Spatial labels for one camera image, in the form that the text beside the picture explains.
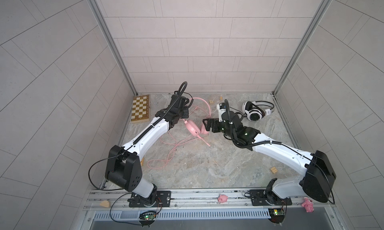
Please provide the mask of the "white black headphones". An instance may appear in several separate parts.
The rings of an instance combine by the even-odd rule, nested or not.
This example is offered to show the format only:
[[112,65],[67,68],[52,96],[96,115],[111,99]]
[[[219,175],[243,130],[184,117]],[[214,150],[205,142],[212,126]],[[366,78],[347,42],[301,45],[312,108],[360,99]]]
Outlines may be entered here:
[[249,121],[256,122],[275,109],[275,104],[268,101],[246,101],[242,105],[242,111]]

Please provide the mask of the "pink headphones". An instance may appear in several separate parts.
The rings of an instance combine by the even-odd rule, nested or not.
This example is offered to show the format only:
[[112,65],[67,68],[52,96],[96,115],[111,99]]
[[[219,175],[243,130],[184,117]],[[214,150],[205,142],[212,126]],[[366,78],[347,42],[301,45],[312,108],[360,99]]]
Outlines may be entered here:
[[[205,104],[205,107],[195,104],[195,100]],[[202,140],[207,146],[211,146],[205,139],[204,136],[207,136],[209,133],[206,130],[206,127],[203,123],[203,119],[209,118],[212,116],[212,110],[209,102],[200,97],[190,97],[192,110],[190,115],[193,115],[197,112],[201,112],[198,116],[193,116],[192,119],[184,119],[184,124],[189,133],[196,139]]]

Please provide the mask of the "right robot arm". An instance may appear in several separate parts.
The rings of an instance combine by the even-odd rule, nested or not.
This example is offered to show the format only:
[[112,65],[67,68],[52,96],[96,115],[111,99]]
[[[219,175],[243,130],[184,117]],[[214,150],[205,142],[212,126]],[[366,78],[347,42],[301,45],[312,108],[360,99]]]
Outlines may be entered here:
[[271,204],[275,204],[277,198],[299,196],[333,203],[332,189],[337,176],[325,153],[310,153],[285,145],[255,128],[244,126],[235,113],[230,117],[223,114],[221,118],[204,119],[203,124],[207,131],[223,133],[237,148],[267,155],[298,173],[295,177],[269,182],[265,195]]

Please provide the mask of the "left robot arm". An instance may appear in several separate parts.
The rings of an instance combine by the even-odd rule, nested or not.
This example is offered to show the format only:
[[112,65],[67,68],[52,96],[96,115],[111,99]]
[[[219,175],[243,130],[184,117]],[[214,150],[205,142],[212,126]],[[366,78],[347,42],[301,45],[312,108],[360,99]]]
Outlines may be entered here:
[[139,197],[146,206],[152,206],[157,200],[157,186],[143,178],[141,160],[152,145],[173,128],[180,119],[189,117],[190,100],[183,96],[188,82],[184,81],[174,92],[167,108],[159,110],[149,125],[131,141],[110,149],[109,156],[102,159],[107,162],[106,180]]

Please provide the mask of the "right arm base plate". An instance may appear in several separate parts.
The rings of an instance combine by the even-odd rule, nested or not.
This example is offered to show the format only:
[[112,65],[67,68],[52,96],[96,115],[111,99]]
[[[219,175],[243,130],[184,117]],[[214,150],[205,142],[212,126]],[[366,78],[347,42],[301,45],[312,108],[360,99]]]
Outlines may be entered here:
[[249,198],[253,206],[284,206],[292,205],[290,198],[281,199],[272,191],[264,189],[249,190],[244,194],[246,198]]

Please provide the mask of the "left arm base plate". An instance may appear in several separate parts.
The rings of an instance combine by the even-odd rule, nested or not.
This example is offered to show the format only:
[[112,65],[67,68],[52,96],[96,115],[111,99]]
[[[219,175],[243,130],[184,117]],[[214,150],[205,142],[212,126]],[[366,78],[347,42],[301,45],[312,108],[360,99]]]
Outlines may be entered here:
[[151,208],[151,207],[169,207],[171,200],[171,191],[154,190],[149,197],[144,198],[137,194],[132,194],[128,199],[130,208]]

